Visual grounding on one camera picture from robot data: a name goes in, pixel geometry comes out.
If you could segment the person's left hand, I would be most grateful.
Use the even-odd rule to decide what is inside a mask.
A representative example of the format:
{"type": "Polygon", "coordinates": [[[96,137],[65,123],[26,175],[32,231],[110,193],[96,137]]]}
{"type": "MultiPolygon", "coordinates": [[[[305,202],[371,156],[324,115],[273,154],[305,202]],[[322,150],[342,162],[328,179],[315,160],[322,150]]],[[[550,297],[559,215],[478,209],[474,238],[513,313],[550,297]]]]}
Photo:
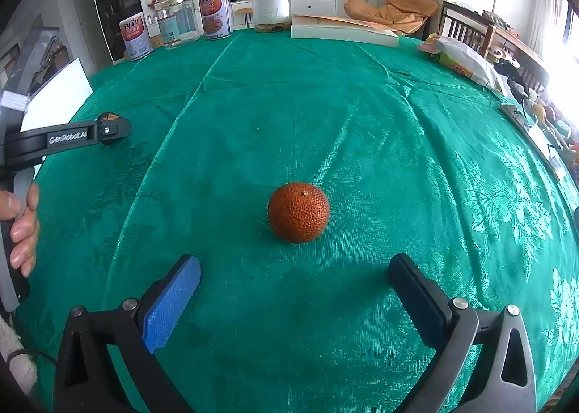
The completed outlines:
{"type": "Polygon", "coordinates": [[[1,192],[0,216],[2,221],[14,219],[10,236],[14,245],[10,252],[10,264],[22,276],[29,277],[36,264],[36,247],[40,235],[37,218],[39,187],[33,182],[29,188],[26,204],[13,193],[1,192]]]}

